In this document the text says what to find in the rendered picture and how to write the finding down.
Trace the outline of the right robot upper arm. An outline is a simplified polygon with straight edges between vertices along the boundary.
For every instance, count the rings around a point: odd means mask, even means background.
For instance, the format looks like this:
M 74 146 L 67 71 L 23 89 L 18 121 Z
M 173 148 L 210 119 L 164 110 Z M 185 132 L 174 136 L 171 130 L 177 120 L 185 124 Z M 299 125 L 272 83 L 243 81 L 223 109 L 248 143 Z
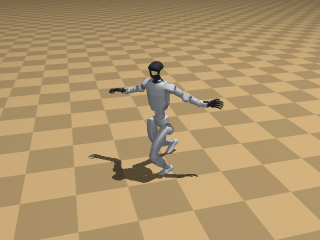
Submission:
M 145 78 L 140 85 L 137 86 L 139 92 L 144 92 L 146 89 L 146 83 L 149 79 Z

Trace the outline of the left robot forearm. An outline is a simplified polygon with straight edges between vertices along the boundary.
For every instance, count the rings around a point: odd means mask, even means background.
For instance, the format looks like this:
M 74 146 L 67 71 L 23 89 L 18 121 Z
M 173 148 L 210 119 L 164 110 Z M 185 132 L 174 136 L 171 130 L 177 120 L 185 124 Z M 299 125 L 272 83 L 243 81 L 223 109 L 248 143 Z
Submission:
M 187 95 L 189 95 L 189 94 L 187 94 Z M 195 98 L 193 96 L 190 97 L 189 103 L 194 104 L 198 107 L 203 107 L 203 108 L 206 108 L 208 106 L 208 103 L 203 103 L 202 100 L 198 100 L 197 98 Z

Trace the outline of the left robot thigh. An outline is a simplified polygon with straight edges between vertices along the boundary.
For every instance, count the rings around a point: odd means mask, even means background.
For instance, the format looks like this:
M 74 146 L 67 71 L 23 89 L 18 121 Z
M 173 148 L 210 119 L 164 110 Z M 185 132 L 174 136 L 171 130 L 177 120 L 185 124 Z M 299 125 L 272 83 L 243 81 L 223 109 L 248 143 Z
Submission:
M 156 133 L 154 140 L 151 145 L 149 158 L 152 162 L 156 155 L 159 155 L 158 152 L 166 141 L 166 136 L 171 135 L 174 132 L 172 125 L 166 121 Z

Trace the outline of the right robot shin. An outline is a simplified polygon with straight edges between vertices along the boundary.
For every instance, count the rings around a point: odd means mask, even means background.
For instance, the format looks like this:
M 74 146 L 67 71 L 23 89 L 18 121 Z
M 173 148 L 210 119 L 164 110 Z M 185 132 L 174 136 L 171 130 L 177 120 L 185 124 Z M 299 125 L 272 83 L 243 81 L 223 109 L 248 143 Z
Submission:
M 169 140 L 169 139 L 166 138 L 166 141 L 165 141 L 165 143 L 163 144 L 162 147 L 173 145 L 174 143 L 175 142 L 173 140 Z

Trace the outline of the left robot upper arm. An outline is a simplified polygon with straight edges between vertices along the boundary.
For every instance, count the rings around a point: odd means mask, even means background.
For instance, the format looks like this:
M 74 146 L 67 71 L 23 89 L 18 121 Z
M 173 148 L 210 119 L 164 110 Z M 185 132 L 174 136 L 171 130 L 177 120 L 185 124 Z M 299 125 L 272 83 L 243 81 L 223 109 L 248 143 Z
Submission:
M 173 83 L 166 83 L 164 86 L 164 89 L 169 93 L 169 94 L 174 94 L 180 98 L 182 98 L 182 101 L 184 102 L 189 102 L 191 96 L 188 94 L 183 93 L 182 90 L 177 88 L 177 86 Z

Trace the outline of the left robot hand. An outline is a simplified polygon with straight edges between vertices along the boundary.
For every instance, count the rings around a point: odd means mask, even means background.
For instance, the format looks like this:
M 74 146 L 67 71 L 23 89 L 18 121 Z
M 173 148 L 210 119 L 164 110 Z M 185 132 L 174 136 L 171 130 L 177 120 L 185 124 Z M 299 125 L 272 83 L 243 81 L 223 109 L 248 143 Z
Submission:
M 224 106 L 222 103 L 222 101 L 219 101 L 220 99 L 214 99 L 214 100 L 211 100 L 210 102 L 209 101 L 203 101 L 203 103 L 207 104 L 207 108 L 208 107 L 212 107 L 212 108 L 218 108 L 221 110 L 220 107 Z M 222 105 L 222 106 L 221 106 Z M 218 107 L 219 106 L 219 107 Z M 223 107 L 222 107 L 223 108 Z

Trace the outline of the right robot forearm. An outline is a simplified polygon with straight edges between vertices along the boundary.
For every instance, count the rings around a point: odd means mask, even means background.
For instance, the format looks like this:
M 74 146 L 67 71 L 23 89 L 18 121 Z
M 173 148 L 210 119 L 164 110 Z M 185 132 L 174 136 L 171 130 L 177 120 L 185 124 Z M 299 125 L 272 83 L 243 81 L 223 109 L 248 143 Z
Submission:
M 140 85 L 140 84 L 138 84 Z M 138 92 L 138 85 L 132 86 L 132 87 L 128 87 L 128 88 L 124 88 L 126 89 L 126 92 L 123 92 L 124 94 L 130 94 L 130 93 L 134 93 L 134 92 Z

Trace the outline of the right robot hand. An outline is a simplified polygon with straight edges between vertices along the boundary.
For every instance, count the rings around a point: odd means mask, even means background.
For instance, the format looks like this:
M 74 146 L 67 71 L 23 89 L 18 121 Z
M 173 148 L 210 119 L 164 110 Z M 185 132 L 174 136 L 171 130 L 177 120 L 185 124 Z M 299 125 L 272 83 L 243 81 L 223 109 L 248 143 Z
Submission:
M 124 88 L 112 88 L 110 89 L 109 93 L 114 94 L 114 92 L 121 92 L 121 93 L 125 93 L 127 90 Z M 113 93 L 112 93 L 113 92 Z

